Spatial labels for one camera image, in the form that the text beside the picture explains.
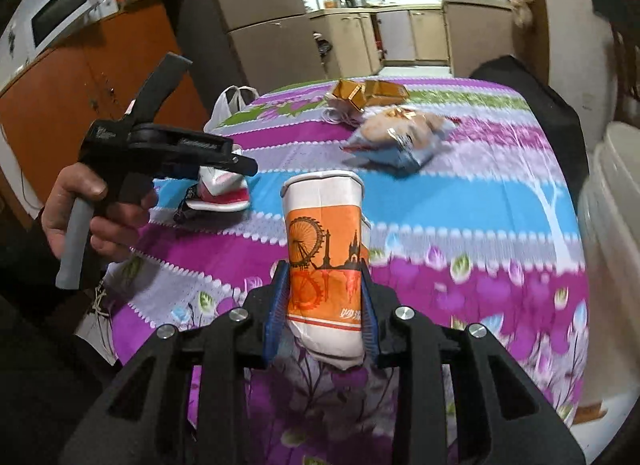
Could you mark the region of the white microwave oven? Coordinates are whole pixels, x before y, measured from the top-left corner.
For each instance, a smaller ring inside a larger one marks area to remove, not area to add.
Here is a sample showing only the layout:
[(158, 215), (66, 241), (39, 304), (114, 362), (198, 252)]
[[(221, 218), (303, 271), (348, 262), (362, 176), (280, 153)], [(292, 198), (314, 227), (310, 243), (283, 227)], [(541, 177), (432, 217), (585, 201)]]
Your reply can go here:
[(96, 0), (23, 0), (1, 34), (1, 81), (44, 51)]

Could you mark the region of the orange wooden cabinet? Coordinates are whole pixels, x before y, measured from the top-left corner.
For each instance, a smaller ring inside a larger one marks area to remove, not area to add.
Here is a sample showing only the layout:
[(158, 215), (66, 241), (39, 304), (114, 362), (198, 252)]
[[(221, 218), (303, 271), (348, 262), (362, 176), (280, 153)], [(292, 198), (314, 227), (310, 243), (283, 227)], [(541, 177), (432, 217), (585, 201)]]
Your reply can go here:
[(121, 118), (165, 54), (178, 50), (163, 1), (143, 0), (40, 55), (1, 93), (20, 188), (45, 199), (93, 121)]

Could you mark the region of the white plastic bucket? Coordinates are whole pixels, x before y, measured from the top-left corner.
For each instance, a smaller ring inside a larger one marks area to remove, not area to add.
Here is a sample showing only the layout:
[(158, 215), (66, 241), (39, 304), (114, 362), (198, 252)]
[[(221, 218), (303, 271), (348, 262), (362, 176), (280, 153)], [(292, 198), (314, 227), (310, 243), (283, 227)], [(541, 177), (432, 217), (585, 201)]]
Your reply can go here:
[(589, 284), (582, 405), (639, 389), (639, 129), (614, 121), (578, 200)]

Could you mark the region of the black cloth covered object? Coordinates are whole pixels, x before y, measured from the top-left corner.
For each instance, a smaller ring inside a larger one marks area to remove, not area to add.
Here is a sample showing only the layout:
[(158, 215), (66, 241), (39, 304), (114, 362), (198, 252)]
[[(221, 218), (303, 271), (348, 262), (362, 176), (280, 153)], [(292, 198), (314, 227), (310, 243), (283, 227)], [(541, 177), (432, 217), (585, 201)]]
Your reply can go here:
[(588, 156), (578, 114), (551, 87), (541, 82), (512, 55), (488, 61), (470, 77), (517, 91), (536, 116), (560, 164), (574, 206), (588, 174)]

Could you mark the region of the kitchen base cabinets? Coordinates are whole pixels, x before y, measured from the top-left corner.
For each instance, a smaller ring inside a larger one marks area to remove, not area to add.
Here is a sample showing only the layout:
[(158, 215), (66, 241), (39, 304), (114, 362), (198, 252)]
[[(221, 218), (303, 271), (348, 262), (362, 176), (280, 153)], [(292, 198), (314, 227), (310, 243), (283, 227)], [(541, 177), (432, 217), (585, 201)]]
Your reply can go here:
[(468, 77), (478, 66), (515, 53), (510, 6), (498, 0), (442, 0), (309, 14), (332, 49), (331, 78), (374, 75), (390, 66), (447, 66)]

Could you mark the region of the orange paper cup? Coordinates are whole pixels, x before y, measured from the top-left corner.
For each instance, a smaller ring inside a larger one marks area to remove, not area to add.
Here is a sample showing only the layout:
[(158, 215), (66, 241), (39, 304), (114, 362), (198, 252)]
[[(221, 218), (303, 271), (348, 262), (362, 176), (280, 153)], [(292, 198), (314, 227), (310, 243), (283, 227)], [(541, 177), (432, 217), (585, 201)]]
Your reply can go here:
[(281, 188), (288, 241), (286, 321), (314, 359), (341, 371), (364, 360), (361, 263), (369, 257), (363, 182), (343, 170), (308, 172)]

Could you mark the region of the gold cardboard box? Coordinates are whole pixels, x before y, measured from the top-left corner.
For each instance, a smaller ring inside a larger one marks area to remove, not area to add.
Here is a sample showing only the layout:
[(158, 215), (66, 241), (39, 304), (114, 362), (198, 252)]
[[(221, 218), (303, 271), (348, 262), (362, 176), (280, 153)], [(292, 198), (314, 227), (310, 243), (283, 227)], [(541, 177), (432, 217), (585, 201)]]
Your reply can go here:
[(370, 79), (363, 82), (340, 79), (326, 95), (331, 104), (344, 105), (347, 110), (363, 110), (368, 106), (397, 105), (408, 101), (409, 91), (403, 84)]

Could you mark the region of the floral purple tablecloth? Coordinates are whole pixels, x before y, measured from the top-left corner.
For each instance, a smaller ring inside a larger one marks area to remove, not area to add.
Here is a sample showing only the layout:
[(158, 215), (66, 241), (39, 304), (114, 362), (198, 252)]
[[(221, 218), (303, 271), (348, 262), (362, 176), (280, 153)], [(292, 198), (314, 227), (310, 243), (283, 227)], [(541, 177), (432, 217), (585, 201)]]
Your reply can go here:
[(406, 87), (408, 107), (461, 120), (408, 176), (342, 150), (352, 128), (322, 119), (331, 85), (318, 82), (264, 94), (218, 127), (258, 164), (247, 210), (177, 223), (190, 184), (158, 181), (134, 255), (105, 277), (116, 358), (130, 360), (163, 324), (199, 329), (240, 307), (288, 258), (285, 181), (346, 170), (364, 186), (372, 279), (436, 324), (485, 325), (570, 429), (587, 360), (588, 284), (549, 140), (525, 99), (500, 84), (409, 78)]

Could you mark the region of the bread snack bag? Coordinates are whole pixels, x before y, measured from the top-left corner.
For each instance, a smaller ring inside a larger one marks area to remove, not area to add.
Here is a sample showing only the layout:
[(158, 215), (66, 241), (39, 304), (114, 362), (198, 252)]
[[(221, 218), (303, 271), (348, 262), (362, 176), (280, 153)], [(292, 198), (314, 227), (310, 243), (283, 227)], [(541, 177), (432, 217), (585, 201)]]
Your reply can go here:
[(342, 150), (368, 162), (416, 171), (429, 162), (461, 124), (455, 117), (386, 106), (363, 119)]

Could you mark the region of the grey refrigerator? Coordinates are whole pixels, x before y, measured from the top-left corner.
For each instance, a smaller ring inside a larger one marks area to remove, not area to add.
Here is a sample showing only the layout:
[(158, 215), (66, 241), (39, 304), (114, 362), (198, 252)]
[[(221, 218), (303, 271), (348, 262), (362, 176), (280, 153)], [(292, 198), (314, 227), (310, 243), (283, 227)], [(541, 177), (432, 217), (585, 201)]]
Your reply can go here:
[(229, 86), (266, 93), (326, 76), (303, 0), (182, 0), (176, 35), (206, 108)]

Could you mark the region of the white plastic bag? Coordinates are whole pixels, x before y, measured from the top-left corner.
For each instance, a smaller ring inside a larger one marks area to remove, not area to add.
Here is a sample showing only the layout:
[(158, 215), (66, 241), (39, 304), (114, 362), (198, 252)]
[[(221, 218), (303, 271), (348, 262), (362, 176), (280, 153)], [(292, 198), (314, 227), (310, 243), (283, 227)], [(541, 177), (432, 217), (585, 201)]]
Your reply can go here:
[(255, 101), (259, 92), (248, 86), (229, 86), (218, 96), (209, 120), (203, 127), (206, 133), (212, 133), (224, 121), (241, 112), (248, 104)]

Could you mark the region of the red white wrapper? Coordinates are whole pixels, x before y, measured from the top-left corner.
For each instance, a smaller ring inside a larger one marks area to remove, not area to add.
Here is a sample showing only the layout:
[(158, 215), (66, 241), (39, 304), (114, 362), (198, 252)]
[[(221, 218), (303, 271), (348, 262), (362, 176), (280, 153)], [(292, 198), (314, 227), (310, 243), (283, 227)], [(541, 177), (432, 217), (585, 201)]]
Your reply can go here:
[(250, 191), (242, 174), (214, 167), (201, 167), (198, 182), (186, 190), (174, 221), (185, 222), (198, 212), (233, 214), (250, 207)]

